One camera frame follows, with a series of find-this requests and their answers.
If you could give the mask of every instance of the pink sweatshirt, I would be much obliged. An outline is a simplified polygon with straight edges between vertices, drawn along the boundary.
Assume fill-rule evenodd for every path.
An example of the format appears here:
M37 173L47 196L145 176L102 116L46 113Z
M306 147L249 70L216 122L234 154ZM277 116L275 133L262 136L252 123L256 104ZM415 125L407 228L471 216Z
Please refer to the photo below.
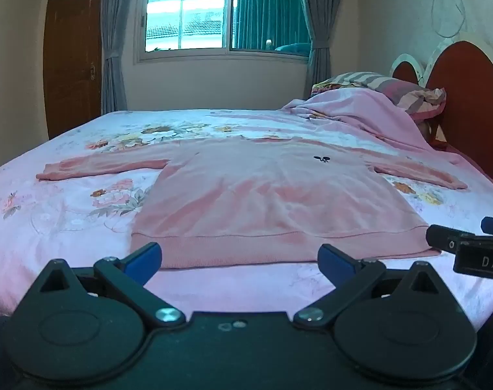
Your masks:
M432 255L427 224L376 172L466 185L408 158L300 138L195 139L46 165L38 179L163 169L135 217L131 250L163 268L311 262L330 243L354 258Z

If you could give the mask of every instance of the teal curtain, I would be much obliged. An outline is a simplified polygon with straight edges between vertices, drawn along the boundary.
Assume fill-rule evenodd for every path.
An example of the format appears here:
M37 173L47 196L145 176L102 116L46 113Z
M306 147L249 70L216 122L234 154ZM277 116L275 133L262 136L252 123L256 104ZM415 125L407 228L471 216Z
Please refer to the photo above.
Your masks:
M234 48L274 50L310 42L301 0L238 0L234 29Z

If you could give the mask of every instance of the window pane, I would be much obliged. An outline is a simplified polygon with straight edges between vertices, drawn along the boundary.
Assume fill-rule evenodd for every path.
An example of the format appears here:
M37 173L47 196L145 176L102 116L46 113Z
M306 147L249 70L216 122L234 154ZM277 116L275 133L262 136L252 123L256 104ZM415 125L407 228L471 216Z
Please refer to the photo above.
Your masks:
M310 54L300 0L234 0L233 48Z
M221 48L225 0L183 2L182 48Z
M146 51L222 48L227 0L149 0Z

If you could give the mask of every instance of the floral bedsheet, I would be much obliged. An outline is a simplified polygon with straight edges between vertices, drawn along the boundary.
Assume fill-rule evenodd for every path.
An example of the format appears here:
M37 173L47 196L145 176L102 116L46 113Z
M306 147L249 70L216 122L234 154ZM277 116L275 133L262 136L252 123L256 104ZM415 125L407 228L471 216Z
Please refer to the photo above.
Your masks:
M38 182L35 175L46 163L172 139L230 135L281 139L300 136L394 152L385 144L333 133L320 122L281 111L121 111L105 115L0 167L0 314L14 310L50 259L64 258L72 267L79 267L108 255L124 257L133 218L161 173L140 169ZM481 219L493 216L493 200L486 195L389 175L385 178L430 224L479 233ZM429 260L478 327L493 310L493 280L455 275L451 257L443 254ZM412 262L386 261L396 268L408 268ZM292 315L331 291L332 286L316 265L288 264L160 271L147 288L188 315L194 310L282 310Z

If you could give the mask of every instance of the black device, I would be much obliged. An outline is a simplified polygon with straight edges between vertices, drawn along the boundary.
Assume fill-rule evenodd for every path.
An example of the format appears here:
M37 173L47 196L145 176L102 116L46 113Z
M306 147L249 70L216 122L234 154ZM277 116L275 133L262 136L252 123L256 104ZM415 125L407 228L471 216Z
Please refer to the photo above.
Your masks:
M387 270L323 245L319 269L336 289L292 321L286 312L187 321L143 288L160 263L157 244L93 268L50 261L4 329L11 388L473 388L461 373L476 332L427 262Z
M483 219L481 230L493 235L493 217ZM455 272L493 279L493 236L433 225L426 237L430 246L455 254Z

